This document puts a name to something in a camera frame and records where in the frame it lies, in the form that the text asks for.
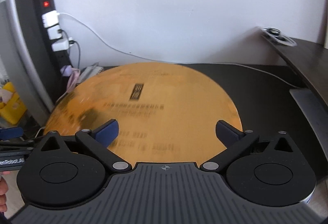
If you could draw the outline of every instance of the wooden disc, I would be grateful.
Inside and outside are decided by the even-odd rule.
[[[61,135],[95,129],[110,119],[119,135],[108,147],[136,162],[187,162],[198,165],[226,149],[215,134],[225,120],[242,130],[227,93],[204,74],[166,63],[136,63],[94,76],[55,108],[45,132]]]

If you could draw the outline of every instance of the silver screw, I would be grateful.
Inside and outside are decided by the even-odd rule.
[[[126,169],[126,168],[128,168],[128,166],[129,166],[128,163],[126,163],[126,162],[122,162],[122,161],[120,161],[120,162],[115,162],[115,163],[113,164],[113,168],[115,168],[115,169],[117,169],[117,170]]]
[[[216,170],[217,168],[219,168],[219,165],[215,162],[206,162],[203,164],[203,168],[208,170]]]

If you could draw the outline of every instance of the wall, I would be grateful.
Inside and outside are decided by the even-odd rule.
[[[117,49],[169,62],[281,63],[255,26],[323,42],[326,0],[55,0]],[[85,27],[60,16],[82,48],[81,66],[139,61],[106,47]],[[72,48],[76,64],[77,50]]]

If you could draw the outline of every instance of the human hand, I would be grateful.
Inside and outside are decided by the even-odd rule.
[[[2,172],[2,175],[8,175],[9,171]],[[6,212],[7,211],[7,205],[6,205],[6,192],[8,191],[8,185],[6,180],[1,177],[0,180],[0,212]]]

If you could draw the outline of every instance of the floor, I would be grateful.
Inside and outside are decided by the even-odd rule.
[[[12,171],[10,175],[4,176],[6,179],[9,191],[7,193],[7,207],[8,211],[5,213],[7,218],[14,215],[23,205],[20,192],[16,184],[16,176],[18,171]],[[328,191],[327,181],[321,181],[315,188],[314,193],[309,202],[309,206],[321,217],[328,217]]]

